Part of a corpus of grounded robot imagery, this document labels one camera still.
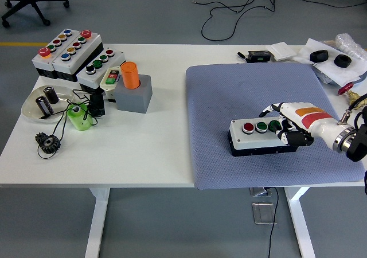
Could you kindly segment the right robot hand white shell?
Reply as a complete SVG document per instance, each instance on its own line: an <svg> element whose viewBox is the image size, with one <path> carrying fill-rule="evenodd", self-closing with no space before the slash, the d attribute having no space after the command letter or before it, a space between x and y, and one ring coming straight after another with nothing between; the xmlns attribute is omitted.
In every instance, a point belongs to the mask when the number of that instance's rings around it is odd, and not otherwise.
<svg viewBox="0 0 367 258"><path fill-rule="evenodd" d="M276 111L279 113L280 129L275 131L276 136L289 146L309 146L314 138L322 138L326 145L336 151L342 151L342 139L347 124L339 121L311 103L274 103L260 113L260 117Z"/></svg>

